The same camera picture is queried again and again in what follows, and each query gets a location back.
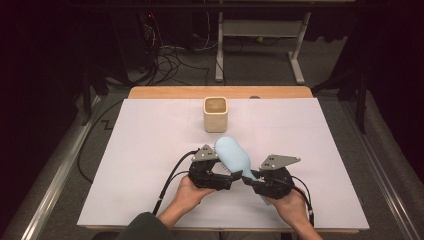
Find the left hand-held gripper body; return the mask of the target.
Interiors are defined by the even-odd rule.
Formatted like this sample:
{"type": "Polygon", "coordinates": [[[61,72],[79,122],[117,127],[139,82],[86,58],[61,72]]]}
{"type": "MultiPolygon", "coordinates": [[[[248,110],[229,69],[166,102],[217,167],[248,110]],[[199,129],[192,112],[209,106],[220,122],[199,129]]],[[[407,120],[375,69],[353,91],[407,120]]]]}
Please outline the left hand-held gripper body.
{"type": "Polygon", "coordinates": [[[213,167],[218,162],[217,153],[208,144],[205,144],[192,157],[188,177],[197,188],[229,190],[232,185],[232,177],[213,172],[213,167]]]}

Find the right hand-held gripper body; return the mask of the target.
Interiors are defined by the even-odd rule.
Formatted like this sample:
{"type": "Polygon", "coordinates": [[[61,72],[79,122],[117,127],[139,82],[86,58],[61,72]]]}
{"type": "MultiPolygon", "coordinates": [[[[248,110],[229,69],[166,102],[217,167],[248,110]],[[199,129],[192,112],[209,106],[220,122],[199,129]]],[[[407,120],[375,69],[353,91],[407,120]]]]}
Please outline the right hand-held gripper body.
{"type": "Polygon", "coordinates": [[[287,166],[297,163],[300,158],[284,155],[269,155],[259,167],[262,182],[256,182],[254,191],[273,199],[281,199],[295,187],[287,166]]]}

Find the light blue hairbrush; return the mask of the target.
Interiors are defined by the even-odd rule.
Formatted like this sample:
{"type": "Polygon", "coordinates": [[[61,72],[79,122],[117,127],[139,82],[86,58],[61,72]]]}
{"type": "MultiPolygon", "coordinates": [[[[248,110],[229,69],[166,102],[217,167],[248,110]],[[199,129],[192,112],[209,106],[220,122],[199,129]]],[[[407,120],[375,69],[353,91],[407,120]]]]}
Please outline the light blue hairbrush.
{"type": "Polygon", "coordinates": [[[251,159],[241,145],[232,137],[223,136],[216,140],[214,150],[219,160],[230,173],[241,171],[242,177],[258,181],[251,171],[251,159]]]}

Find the beige square cup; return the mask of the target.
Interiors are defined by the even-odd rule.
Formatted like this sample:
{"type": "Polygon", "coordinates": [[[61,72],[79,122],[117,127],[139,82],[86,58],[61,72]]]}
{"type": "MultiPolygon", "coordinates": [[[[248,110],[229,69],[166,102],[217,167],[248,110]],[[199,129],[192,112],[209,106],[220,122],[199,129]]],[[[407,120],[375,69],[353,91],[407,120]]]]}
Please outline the beige square cup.
{"type": "Polygon", "coordinates": [[[225,97],[206,97],[203,102],[204,128],[209,133],[223,133],[228,125],[228,104],[225,97]]]}

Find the person's left hand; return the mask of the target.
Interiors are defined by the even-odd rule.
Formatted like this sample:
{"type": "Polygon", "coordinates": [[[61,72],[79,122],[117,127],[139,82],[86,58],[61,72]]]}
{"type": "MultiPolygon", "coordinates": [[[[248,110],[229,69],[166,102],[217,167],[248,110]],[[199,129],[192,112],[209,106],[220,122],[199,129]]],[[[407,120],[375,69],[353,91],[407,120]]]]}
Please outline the person's left hand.
{"type": "Polygon", "coordinates": [[[185,176],[181,179],[169,207],[176,216],[182,217],[199,205],[204,197],[213,192],[213,189],[197,188],[190,178],[185,176]]]}

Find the person's right hand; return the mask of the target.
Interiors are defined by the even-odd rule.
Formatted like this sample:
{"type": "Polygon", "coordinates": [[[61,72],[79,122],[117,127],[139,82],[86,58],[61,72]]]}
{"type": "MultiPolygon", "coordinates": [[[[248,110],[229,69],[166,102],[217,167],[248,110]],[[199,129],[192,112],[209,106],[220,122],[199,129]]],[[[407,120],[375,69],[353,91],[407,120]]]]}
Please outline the person's right hand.
{"type": "Polygon", "coordinates": [[[281,199],[267,197],[267,200],[276,208],[279,216],[290,226],[308,223],[306,203],[302,195],[292,190],[281,199]]]}

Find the white table cover board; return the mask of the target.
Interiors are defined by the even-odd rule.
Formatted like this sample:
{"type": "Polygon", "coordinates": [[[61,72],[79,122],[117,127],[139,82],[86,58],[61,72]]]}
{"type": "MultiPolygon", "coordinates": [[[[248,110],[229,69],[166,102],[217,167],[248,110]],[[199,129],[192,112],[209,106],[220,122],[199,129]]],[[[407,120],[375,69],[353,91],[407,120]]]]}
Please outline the white table cover board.
{"type": "MultiPolygon", "coordinates": [[[[319,230],[369,227],[317,99],[231,99],[227,135],[248,153],[252,168],[270,154],[295,156],[289,172],[307,185],[319,230]]],[[[217,135],[205,131],[200,99],[127,99],[86,198],[78,223],[124,227],[155,204],[168,205],[178,186],[173,168],[184,154],[217,135]]],[[[201,201],[179,230],[284,231],[286,224],[241,181],[201,201]]]]}

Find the dark green sleeve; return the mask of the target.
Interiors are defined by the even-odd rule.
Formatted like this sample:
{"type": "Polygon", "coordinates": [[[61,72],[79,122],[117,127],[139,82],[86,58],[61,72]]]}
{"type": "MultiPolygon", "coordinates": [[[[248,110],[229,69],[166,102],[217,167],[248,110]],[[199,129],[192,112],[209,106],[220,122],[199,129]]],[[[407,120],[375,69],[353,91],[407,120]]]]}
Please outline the dark green sleeve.
{"type": "Polygon", "coordinates": [[[172,232],[150,212],[139,214],[115,240],[175,240],[172,232]]]}

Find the wooden table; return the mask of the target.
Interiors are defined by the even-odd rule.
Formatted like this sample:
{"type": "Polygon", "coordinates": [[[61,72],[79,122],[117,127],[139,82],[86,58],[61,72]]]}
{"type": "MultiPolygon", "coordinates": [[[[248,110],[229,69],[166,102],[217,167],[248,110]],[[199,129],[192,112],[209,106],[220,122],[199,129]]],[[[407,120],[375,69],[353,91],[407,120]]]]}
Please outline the wooden table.
{"type": "Polygon", "coordinates": [[[312,98],[305,86],[138,86],[129,99],[203,99],[223,96],[229,99],[312,98]]]}

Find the black metal stand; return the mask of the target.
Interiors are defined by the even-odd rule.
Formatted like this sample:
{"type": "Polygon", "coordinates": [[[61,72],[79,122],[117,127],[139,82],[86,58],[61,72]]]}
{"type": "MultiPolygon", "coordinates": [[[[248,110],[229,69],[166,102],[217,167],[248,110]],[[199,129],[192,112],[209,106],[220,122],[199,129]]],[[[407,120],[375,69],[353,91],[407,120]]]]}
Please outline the black metal stand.
{"type": "Polygon", "coordinates": [[[340,101],[356,100],[355,122],[360,132],[365,134],[367,77],[363,68],[359,65],[348,67],[314,86],[311,91],[316,94],[324,89],[338,89],[337,98],[340,101]]]}
{"type": "Polygon", "coordinates": [[[100,69],[96,65],[86,64],[82,75],[83,126],[88,124],[92,115],[91,89],[99,96],[107,96],[109,93],[106,78],[100,69]]]}

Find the silver metal floor rail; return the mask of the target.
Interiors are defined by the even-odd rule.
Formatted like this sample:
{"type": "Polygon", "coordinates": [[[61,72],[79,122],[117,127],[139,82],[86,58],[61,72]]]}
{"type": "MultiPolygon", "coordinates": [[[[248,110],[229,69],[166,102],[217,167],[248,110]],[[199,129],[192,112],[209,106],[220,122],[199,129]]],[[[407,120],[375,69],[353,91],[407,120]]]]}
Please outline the silver metal floor rail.
{"type": "Polygon", "coordinates": [[[399,194],[396,192],[394,185],[389,179],[389,175],[383,169],[380,160],[373,150],[370,140],[365,133],[362,133],[357,126],[355,113],[348,102],[341,102],[341,106],[345,114],[349,117],[350,124],[360,139],[362,148],[366,152],[366,159],[370,165],[371,172],[385,198],[385,201],[398,224],[405,240],[424,240],[415,227],[412,219],[408,215],[405,204],[402,202],[399,194]]]}
{"type": "Polygon", "coordinates": [[[77,114],[75,121],[36,178],[24,201],[26,220],[18,240],[38,240],[64,189],[83,141],[94,123],[93,118],[98,115],[103,103],[103,97],[95,96],[89,104],[92,112],[88,119],[85,119],[82,112],[77,114]]]}

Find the white metal desk frame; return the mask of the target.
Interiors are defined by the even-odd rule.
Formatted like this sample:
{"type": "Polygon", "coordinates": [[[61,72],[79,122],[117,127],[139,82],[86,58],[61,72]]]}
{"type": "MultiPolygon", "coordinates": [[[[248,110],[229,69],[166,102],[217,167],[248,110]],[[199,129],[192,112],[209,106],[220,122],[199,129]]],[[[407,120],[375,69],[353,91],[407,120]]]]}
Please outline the white metal desk frame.
{"type": "Polygon", "coordinates": [[[303,15],[298,21],[265,21],[265,20],[225,20],[223,13],[218,18],[218,42],[216,54],[215,80],[224,80],[224,52],[223,39],[225,36],[232,37],[271,37],[271,38],[295,38],[296,46],[293,51],[287,53],[296,82],[305,84],[301,71],[298,55],[306,34],[311,13],[303,15]]]}

